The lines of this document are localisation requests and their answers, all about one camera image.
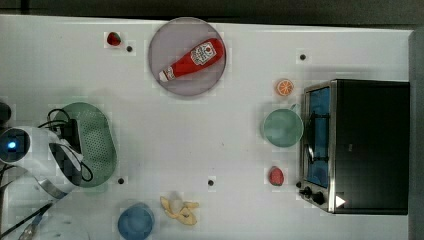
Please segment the round plate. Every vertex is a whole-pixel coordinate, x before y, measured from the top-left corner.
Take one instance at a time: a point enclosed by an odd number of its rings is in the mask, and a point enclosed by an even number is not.
[[[156,81],[168,91],[182,96],[198,95],[212,88],[224,72],[225,51],[218,62],[206,69],[169,82],[159,80],[159,72],[208,38],[222,41],[219,33],[211,25],[197,18],[177,18],[163,25],[156,32],[149,47],[150,71]]]

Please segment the table surface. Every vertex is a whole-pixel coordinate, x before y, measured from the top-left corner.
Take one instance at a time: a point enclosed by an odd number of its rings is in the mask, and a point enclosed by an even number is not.
[[[107,183],[76,189],[49,216],[76,219],[94,240],[119,239],[119,215],[137,201],[155,214],[149,239],[407,239],[407,216],[331,215],[303,201],[294,186],[299,146],[272,146],[260,125],[312,84],[408,81],[410,31],[212,24],[227,47],[226,70],[209,92],[187,98],[164,90],[148,68],[150,39],[164,23],[0,16],[0,100],[13,109],[10,125],[36,126],[53,108],[88,102],[108,117],[117,148]],[[105,48],[110,31],[133,52]],[[273,90],[282,78],[295,85],[289,97]],[[274,165],[282,187],[266,181]],[[166,217],[160,196],[199,202],[198,224]]]

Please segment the colander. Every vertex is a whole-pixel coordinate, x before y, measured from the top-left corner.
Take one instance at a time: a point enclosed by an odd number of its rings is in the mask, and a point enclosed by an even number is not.
[[[93,179],[82,181],[80,187],[96,187],[106,182],[116,167],[116,150],[112,141],[106,116],[96,107],[88,103],[72,103],[63,108],[78,123],[78,133],[82,162],[93,172]],[[65,114],[58,112],[54,120],[67,120]],[[82,168],[84,178],[90,173]]]

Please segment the small red object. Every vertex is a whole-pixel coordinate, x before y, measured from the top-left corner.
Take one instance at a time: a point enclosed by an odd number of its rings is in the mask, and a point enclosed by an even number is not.
[[[107,36],[107,43],[109,43],[112,46],[119,46],[121,44],[121,37],[116,32],[111,32]]]
[[[284,182],[284,175],[281,169],[273,166],[269,171],[269,182],[274,186],[281,186]]]
[[[217,38],[209,38],[161,71],[159,79],[168,82],[180,76],[203,70],[216,63],[224,54],[225,47],[222,41]]]

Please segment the toaster oven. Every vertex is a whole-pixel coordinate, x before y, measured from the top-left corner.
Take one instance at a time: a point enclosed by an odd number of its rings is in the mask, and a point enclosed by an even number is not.
[[[408,82],[306,88],[301,197],[335,214],[407,214],[409,106]]]

